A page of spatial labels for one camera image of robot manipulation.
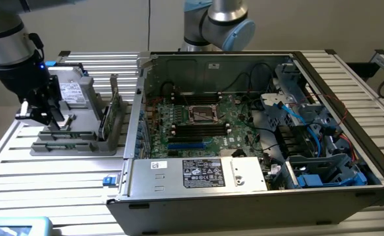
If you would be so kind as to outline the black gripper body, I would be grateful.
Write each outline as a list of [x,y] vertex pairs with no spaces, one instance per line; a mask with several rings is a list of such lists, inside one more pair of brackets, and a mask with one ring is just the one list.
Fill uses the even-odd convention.
[[19,101],[43,110],[59,109],[62,100],[59,79],[51,75],[41,57],[0,65],[0,81],[18,95]]

